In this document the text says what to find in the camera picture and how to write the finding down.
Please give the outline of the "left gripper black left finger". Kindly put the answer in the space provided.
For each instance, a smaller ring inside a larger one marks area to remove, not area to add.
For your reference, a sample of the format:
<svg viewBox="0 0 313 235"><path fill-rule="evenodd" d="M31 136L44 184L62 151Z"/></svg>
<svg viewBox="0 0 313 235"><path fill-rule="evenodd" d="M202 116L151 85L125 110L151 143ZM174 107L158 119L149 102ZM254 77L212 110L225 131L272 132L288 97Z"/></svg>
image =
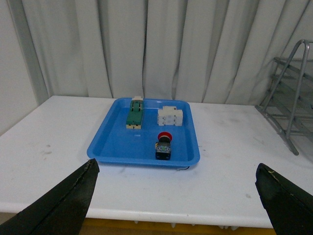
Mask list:
<svg viewBox="0 0 313 235"><path fill-rule="evenodd" d="M2 235L77 235L94 193L99 166L95 159L67 176L30 206L0 226Z"/></svg>

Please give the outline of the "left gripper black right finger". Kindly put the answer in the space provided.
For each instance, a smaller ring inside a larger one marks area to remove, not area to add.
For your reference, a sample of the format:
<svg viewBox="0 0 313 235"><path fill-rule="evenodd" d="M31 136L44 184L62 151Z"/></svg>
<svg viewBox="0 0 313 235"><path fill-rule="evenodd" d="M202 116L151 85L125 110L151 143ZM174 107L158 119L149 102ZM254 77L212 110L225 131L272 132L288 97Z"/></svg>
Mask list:
<svg viewBox="0 0 313 235"><path fill-rule="evenodd" d="M313 196L267 165L256 170L257 191L278 235L313 233Z"/></svg>

